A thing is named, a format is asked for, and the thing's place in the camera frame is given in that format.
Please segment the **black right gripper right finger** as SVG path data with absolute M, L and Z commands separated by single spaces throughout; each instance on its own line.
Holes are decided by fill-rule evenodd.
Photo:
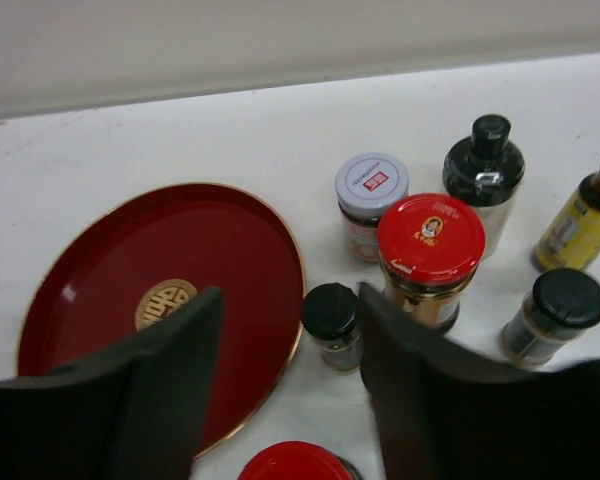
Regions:
M 534 372 L 411 319 L 369 284 L 357 318 L 390 479 L 600 479 L 600 359 Z

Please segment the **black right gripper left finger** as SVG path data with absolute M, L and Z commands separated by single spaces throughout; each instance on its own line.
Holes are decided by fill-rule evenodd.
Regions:
M 187 479 L 222 322 L 209 288 L 40 376 L 0 381 L 0 479 Z

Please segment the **small black cap spice jar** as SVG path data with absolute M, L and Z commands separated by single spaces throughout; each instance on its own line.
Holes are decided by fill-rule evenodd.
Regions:
M 322 360 L 339 372 L 360 366 L 363 343 L 355 311 L 357 295 L 341 283 L 314 287 L 304 297 L 301 321 L 304 330 L 320 349 Z

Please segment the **short red lid chili jar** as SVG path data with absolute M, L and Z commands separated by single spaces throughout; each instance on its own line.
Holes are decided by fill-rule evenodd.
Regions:
M 265 448 L 243 468 L 238 480 L 354 480 L 360 471 L 322 446 L 285 441 Z

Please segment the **tall red lid chili jar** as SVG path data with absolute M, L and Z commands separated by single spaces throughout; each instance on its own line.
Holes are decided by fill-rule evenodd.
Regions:
M 412 319 L 448 332 L 485 252 L 477 214 L 448 195 L 414 194 L 385 212 L 376 238 L 385 297 Z

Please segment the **black cap pepper jar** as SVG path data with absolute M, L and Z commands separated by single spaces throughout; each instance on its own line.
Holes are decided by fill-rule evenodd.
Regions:
M 501 348 L 514 364 L 537 368 L 599 323 L 599 282 L 572 268 L 549 270 L 502 328 Z

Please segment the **yellow label gold cap bottle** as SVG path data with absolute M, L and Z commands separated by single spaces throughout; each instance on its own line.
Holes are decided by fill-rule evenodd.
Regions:
M 585 177 L 532 253 L 541 271 L 587 269 L 600 255 L 600 168 Z

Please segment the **grey lid sauce jar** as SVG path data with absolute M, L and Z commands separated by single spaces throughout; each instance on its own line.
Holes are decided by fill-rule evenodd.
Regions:
M 344 239 L 359 260 L 378 260 L 377 230 L 386 211 L 409 194 L 406 166 L 380 152 L 356 155 L 345 162 L 335 177 L 335 193 Z

